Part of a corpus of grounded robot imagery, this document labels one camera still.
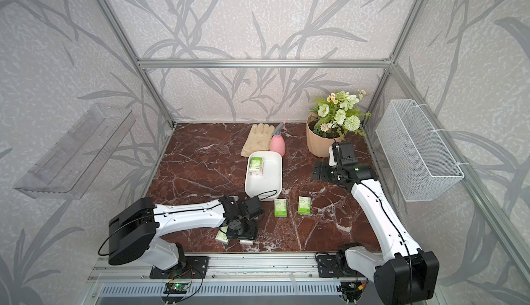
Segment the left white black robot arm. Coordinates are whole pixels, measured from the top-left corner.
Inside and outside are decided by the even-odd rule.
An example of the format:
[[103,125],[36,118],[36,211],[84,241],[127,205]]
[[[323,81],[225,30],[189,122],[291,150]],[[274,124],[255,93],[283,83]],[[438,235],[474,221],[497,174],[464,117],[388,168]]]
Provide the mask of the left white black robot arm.
[[121,266],[136,260],[160,270],[182,268],[186,260],[178,244],[165,235],[196,228],[226,228],[229,240],[253,241],[258,236],[258,217],[264,208],[258,197],[238,200],[223,196],[202,204],[167,206],[151,198],[137,200],[110,220],[108,263]]

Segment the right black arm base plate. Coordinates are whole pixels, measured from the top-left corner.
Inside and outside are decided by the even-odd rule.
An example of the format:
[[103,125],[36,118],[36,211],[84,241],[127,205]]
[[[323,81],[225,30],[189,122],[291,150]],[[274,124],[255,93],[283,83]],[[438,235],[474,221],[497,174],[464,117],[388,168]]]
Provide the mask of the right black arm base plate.
[[315,260],[319,270],[319,277],[358,277],[356,270],[350,268],[343,253],[330,255],[326,252],[316,252]]

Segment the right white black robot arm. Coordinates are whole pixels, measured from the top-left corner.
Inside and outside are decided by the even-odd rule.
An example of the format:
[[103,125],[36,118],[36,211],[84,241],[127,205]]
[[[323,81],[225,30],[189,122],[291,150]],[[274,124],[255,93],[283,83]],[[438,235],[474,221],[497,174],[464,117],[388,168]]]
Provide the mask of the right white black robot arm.
[[438,258],[431,251],[423,251],[407,232],[369,165],[342,167],[318,161],[313,167],[313,180],[333,183],[352,194],[381,249],[377,254],[359,244],[341,246],[335,255],[335,274],[367,278],[384,304],[413,304],[434,296]]

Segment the white plastic storage box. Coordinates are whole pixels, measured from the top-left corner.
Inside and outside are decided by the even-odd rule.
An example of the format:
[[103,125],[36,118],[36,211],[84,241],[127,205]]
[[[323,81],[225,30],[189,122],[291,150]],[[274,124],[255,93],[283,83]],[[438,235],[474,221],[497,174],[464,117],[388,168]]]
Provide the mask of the white plastic storage box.
[[259,197],[261,201],[274,201],[282,191],[282,157],[276,152],[258,151],[248,158],[262,157],[264,173],[262,176],[252,176],[247,173],[244,190],[249,197]]

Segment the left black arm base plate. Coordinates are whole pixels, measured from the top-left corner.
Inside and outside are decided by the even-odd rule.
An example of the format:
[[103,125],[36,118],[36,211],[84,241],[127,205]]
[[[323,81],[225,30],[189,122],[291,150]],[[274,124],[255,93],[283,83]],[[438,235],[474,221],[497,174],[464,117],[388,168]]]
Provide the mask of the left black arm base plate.
[[178,264],[168,270],[153,266],[149,278],[152,280],[204,278],[208,270],[209,259],[208,256],[187,257],[185,264]]

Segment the green tissue pack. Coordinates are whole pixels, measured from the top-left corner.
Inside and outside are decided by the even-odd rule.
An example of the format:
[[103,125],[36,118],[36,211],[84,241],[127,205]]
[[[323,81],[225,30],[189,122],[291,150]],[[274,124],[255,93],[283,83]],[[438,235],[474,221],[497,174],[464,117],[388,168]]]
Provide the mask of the green tissue pack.
[[310,215],[311,213],[311,198],[302,197],[298,198],[298,213],[301,215]]
[[262,157],[251,157],[248,161],[248,173],[252,176],[262,176],[264,173],[264,160]]
[[276,199],[274,201],[274,216],[275,217],[287,217],[287,200]]
[[229,244],[228,236],[223,229],[219,229],[218,233],[216,234],[215,240],[225,245]]

